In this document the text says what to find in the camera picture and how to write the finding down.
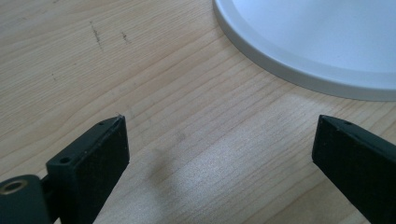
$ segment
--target light wood surface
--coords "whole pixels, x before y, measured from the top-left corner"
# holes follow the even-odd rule
[[[275,77],[210,0],[2,0],[0,180],[101,119],[127,119],[130,165],[95,223],[368,223],[313,164],[319,114],[396,144],[396,104]]]

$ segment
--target screw hole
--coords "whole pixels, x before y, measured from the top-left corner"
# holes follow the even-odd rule
[[[68,162],[70,162],[70,158],[68,158],[68,157],[61,158],[60,162],[63,164],[68,163]]]
[[[27,181],[24,179],[14,180],[0,188],[0,194],[8,195],[11,193],[15,193],[18,190],[23,189],[26,185]]]

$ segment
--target white plastic object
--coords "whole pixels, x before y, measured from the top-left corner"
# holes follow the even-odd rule
[[[214,0],[251,61],[334,96],[396,101],[396,1]]]

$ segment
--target textured black surface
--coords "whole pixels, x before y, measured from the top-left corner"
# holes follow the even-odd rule
[[[128,163],[123,116],[97,123],[49,160],[62,223],[93,223]]]
[[[396,146],[342,119],[320,116],[314,163],[372,223],[396,223]]]
[[[7,193],[5,188],[11,188],[13,183],[20,186],[19,190]],[[21,175],[10,178],[0,184],[0,189],[1,224],[51,223],[41,182],[37,176]]]

